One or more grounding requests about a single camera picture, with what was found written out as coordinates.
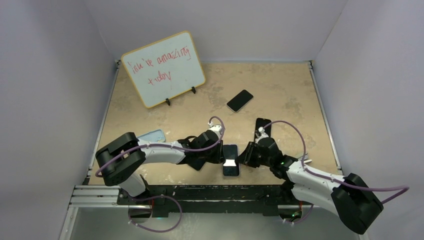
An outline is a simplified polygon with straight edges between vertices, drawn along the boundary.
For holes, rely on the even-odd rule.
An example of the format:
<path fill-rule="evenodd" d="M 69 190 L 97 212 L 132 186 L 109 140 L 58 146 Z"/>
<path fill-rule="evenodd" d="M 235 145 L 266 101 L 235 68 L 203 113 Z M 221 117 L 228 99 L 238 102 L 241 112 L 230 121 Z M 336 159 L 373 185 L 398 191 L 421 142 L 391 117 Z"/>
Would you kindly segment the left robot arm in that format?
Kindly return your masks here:
<path fill-rule="evenodd" d="M 95 176 L 106 186 L 119 186 L 138 205 L 149 199 L 147 182 L 136 173 L 143 164 L 170 163 L 189 165 L 200 170 L 205 163 L 224 162 L 221 125 L 213 125 L 199 136 L 173 142 L 140 141 L 127 132 L 95 154 L 99 169 Z"/>

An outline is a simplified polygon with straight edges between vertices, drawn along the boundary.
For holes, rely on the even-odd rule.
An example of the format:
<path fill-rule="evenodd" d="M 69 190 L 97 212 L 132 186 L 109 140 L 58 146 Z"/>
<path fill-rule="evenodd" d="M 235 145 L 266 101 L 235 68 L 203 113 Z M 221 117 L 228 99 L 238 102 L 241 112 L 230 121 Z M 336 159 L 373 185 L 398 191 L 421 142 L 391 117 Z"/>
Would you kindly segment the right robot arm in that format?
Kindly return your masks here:
<path fill-rule="evenodd" d="M 298 158 L 284 154 L 271 137 L 249 142 L 235 162 L 252 168 L 269 167 L 277 178 L 289 184 L 280 191 L 284 202 L 299 200 L 319 206 L 338 216 L 357 234 L 364 234 L 384 209 L 374 193 L 364 190 L 367 185 L 360 176 L 336 175 L 316 168 L 307 172 Z"/>

